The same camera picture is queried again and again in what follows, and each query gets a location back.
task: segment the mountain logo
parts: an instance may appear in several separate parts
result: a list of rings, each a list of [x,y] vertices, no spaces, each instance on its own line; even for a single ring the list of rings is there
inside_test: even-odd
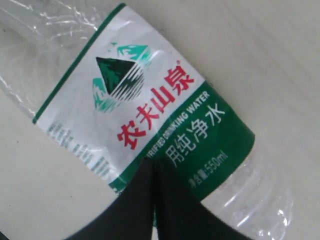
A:
[[[144,71],[151,64],[147,45],[119,46],[116,54],[117,58],[96,57],[101,77],[92,80],[92,90],[94,106],[99,112],[112,112],[121,103],[138,97],[145,81]]]

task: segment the bottle label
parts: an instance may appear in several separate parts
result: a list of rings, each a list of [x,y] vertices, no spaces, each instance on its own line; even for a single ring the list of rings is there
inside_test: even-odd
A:
[[[140,161],[166,157],[202,200],[255,136],[142,17],[120,4],[33,122],[121,192]]]

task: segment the transparent plastic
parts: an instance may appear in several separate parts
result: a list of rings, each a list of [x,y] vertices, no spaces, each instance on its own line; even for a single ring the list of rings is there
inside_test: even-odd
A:
[[[92,34],[118,5],[94,0],[1,0],[1,88],[33,118]],[[259,145],[202,202],[235,229],[256,240],[282,240],[292,218],[286,179]]]

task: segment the green label section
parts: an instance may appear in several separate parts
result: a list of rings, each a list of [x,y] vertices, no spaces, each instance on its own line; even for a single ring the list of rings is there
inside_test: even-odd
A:
[[[245,160],[255,135],[218,93],[204,82],[163,124],[110,186],[121,192],[145,156],[165,158],[201,201]]]

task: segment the white table surface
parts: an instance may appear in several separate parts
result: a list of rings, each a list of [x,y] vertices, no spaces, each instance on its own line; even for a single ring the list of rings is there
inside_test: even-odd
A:
[[[214,83],[284,170],[294,200],[286,239],[320,239],[320,1],[128,2]],[[62,239],[115,199],[2,91],[0,113],[0,230],[11,240]]]

